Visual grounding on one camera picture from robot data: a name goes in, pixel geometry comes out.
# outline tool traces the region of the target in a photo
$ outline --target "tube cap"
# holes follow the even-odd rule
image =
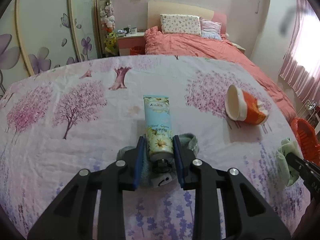
[[[152,171],[154,173],[167,173],[172,169],[172,165],[166,159],[156,160],[152,163]]]

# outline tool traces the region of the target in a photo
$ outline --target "orange paper cup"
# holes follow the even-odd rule
[[[269,116],[261,101],[235,85],[228,88],[225,105],[227,115],[233,121],[258,125],[264,124]]]

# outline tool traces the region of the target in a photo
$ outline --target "sliding wardrobe door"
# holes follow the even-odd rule
[[[0,71],[3,74],[3,86],[29,76],[24,64],[15,23],[15,0],[12,0],[0,19]]]
[[[95,0],[69,0],[74,22],[75,43],[81,61],[96,59],[100,56],[99,43],[96,44]]]
[[[68,0],[19,0],[19,35],[35,74],[77,62]]]

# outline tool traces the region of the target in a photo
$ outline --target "cup opening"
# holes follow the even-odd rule
[[[230,119],[237,121],[240,114],[238,91],[234,85],[228,88],[226,112]]]

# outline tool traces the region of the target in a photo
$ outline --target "green cloth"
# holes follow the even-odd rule
[[[180,140],[180,143],[183,148],[188,148],[188,149],[192,150],[193,153],[195,154],[195,156],[197,156],[197,154],[199,152],[199,146],[198,146],[198,139],[196,138],[195,135],[193,135],[192,133],[184,133],[184,134],[179,135],[179,140]],[[127,147],[120,149],[117,154],[116,160],[117,161],[121,160],[122,156],[124,155],[124,153],[126,151],[134,149],[134,148],[135,147],[133,147],[133,146],[127,146]],[[169,173],[172,177],[172,180],[174,180],[177,177],[177,171],[176,171],[176,165],[175,165],[174,159],[170,162],[170,164],[172,165],[172,169]],[[142,166],[142,172],[141,172],[140,186],[145,187],[145,188],[153,187],[151,179],[154,179],[158,176],[159,176],[159,174],[155,174],[152,172],[152,164],[148,160],[147,151],[145,149],[144,154],[143,154],[143,166]]]
[[[297,141],[290,141],[289,138],[286,138],[281,141],[281,147],[276,152],[276,158],[281,170],[281,179],[287,187],[290,187],[297,181],[300,174],[287,164],[285,157],[288,153],[293,153],[299,158],[303,158],[299,152]]]

